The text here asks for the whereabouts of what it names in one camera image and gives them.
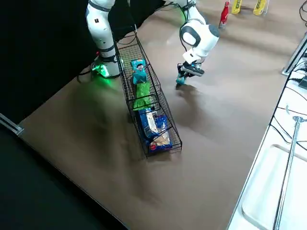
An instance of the metal pole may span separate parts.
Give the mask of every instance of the metal pole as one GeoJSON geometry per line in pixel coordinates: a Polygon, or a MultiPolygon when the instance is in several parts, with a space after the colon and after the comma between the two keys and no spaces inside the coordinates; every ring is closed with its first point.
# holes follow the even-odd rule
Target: metal pole
{"type": "Polygon", "coordinates": [[[285,76],[289,76],[289,74],[293,71],[303,54],[306,52],[307,49],[307,33],[305,34],[304,38],[292,54],[287,65],[283,68],[282,74],[285,76]]]}
{"type": "Polygon", "coordinates": [[[0,113],[0,125],[4,125],[6,128],[8,128],[10,131],[12,131],[16,135],[20,135],[23,132],[23,128],[21,128],[19,125],[15,124],[13,121],[8,119],[6,116],[0,113]]]}
{"type": "Polygon", "coordinates": [[[279,230],[281,219],[282,219],[282,213],[283,213],[283,204],[284,204],[284,199],[286,196],[287,192],[287,187],[288,187],[288,182],[289,182],[289,176],[290,176],[290,170],[294,158],[294,150],[296,146],[296,141],[297,141],[297,134],[300,128],[301,122],[304,122],[302,117],[299,116],[294,116],[293,119],[296,121],[295,123],[295,129],[294,129],[294,134],[291,142],[291,147],[290,147],[290,153],[287,161],[287,166],[286,166],[286,171],[283,176],[283,184],[282,184],[282,189],[280,191],[279,195],[279,200],[278,200],[278,206],[275,214],[275,220],[274,220],[274,230],[279,230]]]}

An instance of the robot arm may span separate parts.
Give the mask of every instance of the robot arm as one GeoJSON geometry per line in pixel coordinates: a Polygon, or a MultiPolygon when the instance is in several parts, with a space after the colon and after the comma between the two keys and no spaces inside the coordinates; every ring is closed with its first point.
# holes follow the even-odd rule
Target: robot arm
{"type": "Polygon", "coordinates": [[[106,67],[106,76],[115,78],[119,76],[118,61],[116,58],[114,41],[108,14],[115,0],[89,0],[86,9],[88,29],[99,50],[99,62],[106,67]]]}
{"type": "Polygon", "coordinates": [[[199,13],[196,0],[176,0],[175,3],[181,7],[186,17],[179,33],[181,43],[183,41],[191,46],[191,49],[183,54],[185,62],[178,65],[178,77],[182,78],[186,73],[189,77],[202,76],[204,71],[201,69],[201,63],[215,47],[220,37],[219,31],[216,26],[208,24],[199,13]]]}
{"type": "MultiPolygon", "coordinates": [[[[180,40],[191,46],[191,49],[183,54],[185,62],[178,65],[179,75],[202,76],[204,71],[201,69],[201,63],[219,39],[218,29],[214,25],[207,24],[196,8],[196,0],[173,2],[181,7],[186,17],[185,23],[180,27],[180,40]]],[[[106,66],[107,77],[113,78],[119,76],[113,36],[108,22],[108,13],[114,3],[115,0],[89,0],[86,10],[86,21],[99,49],[99,59],[106,66]]]]}

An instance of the blue package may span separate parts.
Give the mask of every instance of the blue package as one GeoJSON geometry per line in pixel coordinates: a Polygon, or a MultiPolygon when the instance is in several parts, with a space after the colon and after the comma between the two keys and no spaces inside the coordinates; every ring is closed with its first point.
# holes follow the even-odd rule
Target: blue package
{"type": "Polygon", "coordinates": [[[158,150],[169,150],[173,147],[172,142],[169,138],[167,129],[167,117],[165,115],[161,115],[155,119],[155,123],[158,129],[158,132],[161,133],[159,137],[154,139],[150,144],[150,151],[158,151],[158,150]]]}
{"type": "Polygon", "coordinates": [[[147,82],[147,75],[145,71],[146,62],[143,59],[131,61],[133,84],[147,82]]]}
{"type": "Polygon", "coordinates": [[[159,135],[157,126],[154,122],[154,117],[151,109],[141,109],[139,110],[140,118],[144,133],[147,138],[153,139],[159,135]]]}

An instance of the brown mat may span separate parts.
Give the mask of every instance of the brown mat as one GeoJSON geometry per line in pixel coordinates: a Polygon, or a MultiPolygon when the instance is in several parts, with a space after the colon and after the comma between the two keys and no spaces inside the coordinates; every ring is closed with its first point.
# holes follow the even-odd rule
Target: brown mat
{"type": "MultiPolygon", "coordinates": [[[[23,139],[136,230],[223,230],[285,82],[300,39],[301,1],[274,1],[266,18],[230,15],[202,78],[175,90],[180,14],[157,12],[138,35],[160,79],[181,154],[142,160],[119,79],[73,80],[27,117],[23,139]]],[[[224,1],[199,3],[217,24],[224,1]]]]}

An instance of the metal wire basket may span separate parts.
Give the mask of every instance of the metal wire basket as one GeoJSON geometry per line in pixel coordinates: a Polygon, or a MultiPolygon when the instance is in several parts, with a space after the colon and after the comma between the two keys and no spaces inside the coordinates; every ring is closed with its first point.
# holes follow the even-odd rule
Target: metal wire basket
{"type": "Polygon", "coordinates": [[[152,65],[149,62],[147,55],[137,37],[137,33],[134,31],[127,36],[125,36],[121,42],[126,41],[126,43],[117,42],[117,60],[120,69],[120,77],[122,82],[122,87],[125,94],[125,99],[129,114],[132,118],[132,121],[135,125],[135,128],[138,132],[138,136],[144,150],[145,156],[152,156],[162,151],[170,151],[182,148],[182,141],[178,134],[175,122],[173,120],[171,111],[169,109],[168,103],[164,96],[164,93],[161,89],[160,81],[157,78],[157,75],[154,72],[152,65]],[[167,127],[162,132],[159,133],[159,136],[155,137],[153,140],[159,138],[165,132],[168,132],[170,142],[172,147],[164,150],[152,150],[144,138],[144,130],[140,121],[140,115],[138,111],[135,111],[133,107],[134,102],[137,99],[144,97],[136,97],[135,84],[133,84],[132,77],[132,66],[130,62],[136,59],[143,59],[146,62],[145,71],[147,75],[147,80],[150,83],[150,94],[144,97],[148,97],[150,101],[151,112],[154,112],[157,116],[165,115],[167,117],[167,127]]]}

